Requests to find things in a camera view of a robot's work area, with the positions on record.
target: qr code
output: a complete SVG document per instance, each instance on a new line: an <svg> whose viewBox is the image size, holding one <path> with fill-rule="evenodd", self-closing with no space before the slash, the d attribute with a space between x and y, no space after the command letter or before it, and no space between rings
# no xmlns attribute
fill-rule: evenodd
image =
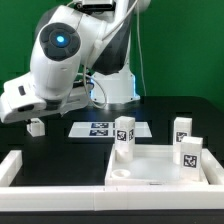
<svg viewBox="0 0 224 224"><path fill-rule="evenodd" d="M133 138L134 138L134 129L132 129L132 130L129 132L129 141L131 141Z"/></svg>
<svg viewBox="0 0 224 224"><path fill-rule="evenodd" d="M109 123L92 123L91 128L109 128Z"/></svg>
<svg viewBox="0 0 224 224"><path fill-rule="evenodd" d="M184 155L184 166L196 168L197 167L197 156Z"/></svg>
<svg viewBox="0 0 224 224"><path fill-rule="evenodd" d="M117 131L117 140L127 141L127 133L126 133L126 131Z"/></svg>
<svg viewBox="0 0 224 224"><path fill-rule="evenodd" d="M89 136L108 136L108 130L90 130Z"/></svg>
<svg viewBox="0 0 224 224"><path fill-rule="evenodd" d="M176 134L176 142L182 142L184 136L187 136L186 132L177 132L177 134Z"/></svg>

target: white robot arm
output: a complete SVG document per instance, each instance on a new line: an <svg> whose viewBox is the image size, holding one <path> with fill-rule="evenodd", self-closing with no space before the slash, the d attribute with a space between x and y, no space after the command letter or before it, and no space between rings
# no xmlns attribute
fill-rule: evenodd
<svg viewBox="0 0 224 224"><path fill-rule="evenodd" d="M119 72L125 63L136 4L150 0L82 0L77 9L59 6L48 11L36 29L30 72L4 84L0 100L3 123L65 113L87 106L83 82L75 82L80 64L103 75ZM89 15L114 8L113 22ZM88 90L92 84L85 83Z"/></svg>

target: black tabletop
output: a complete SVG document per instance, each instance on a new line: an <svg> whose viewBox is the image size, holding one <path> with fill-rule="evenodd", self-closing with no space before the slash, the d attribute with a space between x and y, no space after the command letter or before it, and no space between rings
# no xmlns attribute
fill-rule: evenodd
<svg viewBox="0 0 224 224"><path fill-rule="evenodd" d="M86 107L41 118L46 136L31 137L25 122L0 124L0 161L10 150L23 152L23 167L12 186L104 185L113 138L69 138L73 122L114 122L119 116L148 122L152 138L136 138L136 144L171 145L176 117L193 119L192 136L217 160L224 160L224 113L198 97L145 97L138 105L120 111ZM0 223L222 223L223 210L110 211L0 213Z"/></svg>

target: green background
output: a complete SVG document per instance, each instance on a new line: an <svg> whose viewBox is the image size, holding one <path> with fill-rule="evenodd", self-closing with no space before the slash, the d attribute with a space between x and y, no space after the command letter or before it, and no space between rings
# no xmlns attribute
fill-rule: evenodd
<svg viewBox="0 0 224 224"><path fill-rule="evenodd" d="M0 0L0 92L29 71L41 15L65 3ZM224 0L152 0L140 19L147 95L204 97L224 111ZM135 25L131 69L143 95Z"/></svg>

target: white cube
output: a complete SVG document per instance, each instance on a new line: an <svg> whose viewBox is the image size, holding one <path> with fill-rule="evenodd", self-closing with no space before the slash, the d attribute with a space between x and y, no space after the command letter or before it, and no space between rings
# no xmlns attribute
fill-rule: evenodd
<svg viewBox="0 0 224 224"><path fill-rule="evenodd" d="M180 164L180 148L182 139L191 136L192 118L177 117L173 129L173 162Z"/></svg>
<svg viewBox="0 0 224 224"><path fill-rule="evenodd" d="M121 116L115 120L115 150L120 162L133 159L135 145L135 118Z"/></svg>
<svg viewBox="0 0 224 224"><path fill-rule="evenodd" d="M183 138L181 143L180 177L194 181L200 180L202 138Z"/></svg>
<svg viewBox="0 0 224 224"><path fill-rule="evenodd" d="M38 136L45 135L45 125L38 118L32 118L30 124L27 124L26 128L27 128L27 131L33 137L38 137Z"/></svg>

